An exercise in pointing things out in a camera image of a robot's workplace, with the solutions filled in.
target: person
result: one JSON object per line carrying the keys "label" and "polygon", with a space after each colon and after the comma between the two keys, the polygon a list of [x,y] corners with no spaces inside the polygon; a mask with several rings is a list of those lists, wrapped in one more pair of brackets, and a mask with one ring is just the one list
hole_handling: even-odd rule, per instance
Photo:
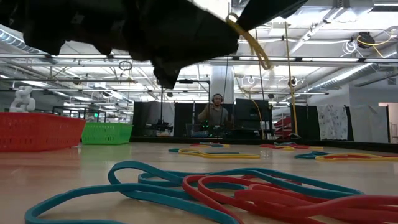
{"label": "person", "polygon": [[205,109],[198,115],[198,120],[201,122],[208,121],[208,125],[224,125],[229,124],[228,111],[221,106],[223,102],[223,95],[217,93],[211,98],[210,104],[207,104]]}

